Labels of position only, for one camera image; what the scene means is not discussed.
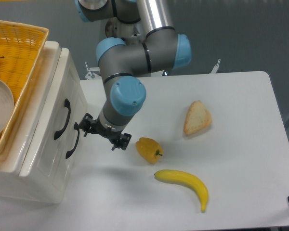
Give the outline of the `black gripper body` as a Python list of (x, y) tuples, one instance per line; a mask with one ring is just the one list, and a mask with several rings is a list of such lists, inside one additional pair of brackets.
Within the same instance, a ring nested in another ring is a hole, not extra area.
[(99, 119), (93, 121), (92, 124), (93, 134), (99, 134), (100, 136), (108, 139), (111, 143), (117, 143), (124, 138), (124, 135), (120, 131), (114, 131), (112, 128), (105, 128)]

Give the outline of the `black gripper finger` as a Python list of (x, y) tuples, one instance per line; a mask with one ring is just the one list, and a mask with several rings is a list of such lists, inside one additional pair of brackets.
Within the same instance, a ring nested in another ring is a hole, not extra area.
[(116, 148), (126, 150), (130, 140), (131, 140), (131, 134), (128, 134), (128, 133), (116, 134), (113, 138), (110, 139), (111, 143), (113, 144), (111, 150), (113, 151)]
[(84, 132), (84, 137), (86, 137), (88, 133), (92, 132), (92, 123), (93, 117), (89, 113), (86, 113), (82, 120), (79, 122), (78, 128)]

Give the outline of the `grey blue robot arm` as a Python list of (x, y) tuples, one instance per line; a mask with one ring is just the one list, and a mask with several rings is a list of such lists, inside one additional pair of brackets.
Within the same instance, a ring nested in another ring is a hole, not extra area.
[(124, 150), (131, 135), (123, 130), (146, 98), (138, 76), (188, 65), (192, 59), (190, 41), (175, 31), (164, 0), (78, 0), (75, 5), (85, 22), (116, 18), (126, 25), (142, 24), (144, 39), (136, 44), (128, 44), (119, 35), (98, 43), (96, 60), (106, 102), (97, 119), (86, 114), (79, 124), (85, 133), (99, 134), (113, 148)]

